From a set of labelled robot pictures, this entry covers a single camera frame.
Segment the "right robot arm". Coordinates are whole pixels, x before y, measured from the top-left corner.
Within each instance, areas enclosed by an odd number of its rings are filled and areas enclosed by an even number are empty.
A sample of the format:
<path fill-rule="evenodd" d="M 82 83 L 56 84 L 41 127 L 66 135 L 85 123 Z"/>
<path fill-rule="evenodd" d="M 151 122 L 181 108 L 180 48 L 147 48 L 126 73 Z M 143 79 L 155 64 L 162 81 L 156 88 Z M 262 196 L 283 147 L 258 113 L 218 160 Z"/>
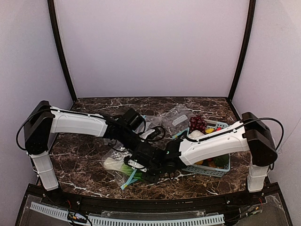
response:
<path fill-rule="evenodd" d="M 276 122 L 283 130 L 282 123 L 274 118 L 257 118 L 251 112 L 242 115 L 242 120 L 231 126 L 195 138 L 182 133 L 177 139 L 166 145 L 161 157 L 157 158 L 158 166 L 150 163 L 147 172 L 160 175 L 174 172 L 195 164 L 198 161 L 230 153 L 251 153 L 249 174 L 246 180 L 248 192 L 260 192 L 268 172 L 278 158 L 281 143 L 275 143 L 269 127 L 264 121 Z"/>

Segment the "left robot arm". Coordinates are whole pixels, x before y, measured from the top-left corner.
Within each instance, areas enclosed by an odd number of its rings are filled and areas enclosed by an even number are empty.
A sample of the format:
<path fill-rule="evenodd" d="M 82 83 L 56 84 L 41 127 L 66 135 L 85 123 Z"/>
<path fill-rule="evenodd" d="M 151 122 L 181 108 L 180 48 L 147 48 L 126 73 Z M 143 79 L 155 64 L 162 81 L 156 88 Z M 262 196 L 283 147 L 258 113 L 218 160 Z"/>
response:
<path fill-rule="evenodd" d="M 59 188 L 52 161 L 49 156 L 48 140 L 51 134 L 72 133 L 114 139 L 129 150 L 144 142 L 154 130 L 135 130 L 146 125 L 145 119 L 134 109 L 123 115 L 81 113 L 51 106 L 48 101 L 40 101 L 30 116 L 23 122 L 19 132 L 24 133 L 24 147 L 36 173 L 46 191 Z"/>

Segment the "green white bok choy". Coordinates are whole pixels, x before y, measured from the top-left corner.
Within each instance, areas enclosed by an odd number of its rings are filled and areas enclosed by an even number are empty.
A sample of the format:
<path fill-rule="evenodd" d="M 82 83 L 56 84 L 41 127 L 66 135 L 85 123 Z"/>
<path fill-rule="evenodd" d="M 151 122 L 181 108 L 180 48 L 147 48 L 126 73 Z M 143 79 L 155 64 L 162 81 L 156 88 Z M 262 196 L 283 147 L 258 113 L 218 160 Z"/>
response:
<path fill-rule="evenodd" d="M 131 167 L 124 164 L 123 160 L 116 160 L 111 157 L 102 159 L 102 166 L 119 184 L 125 183 L 134 172 Z"/>

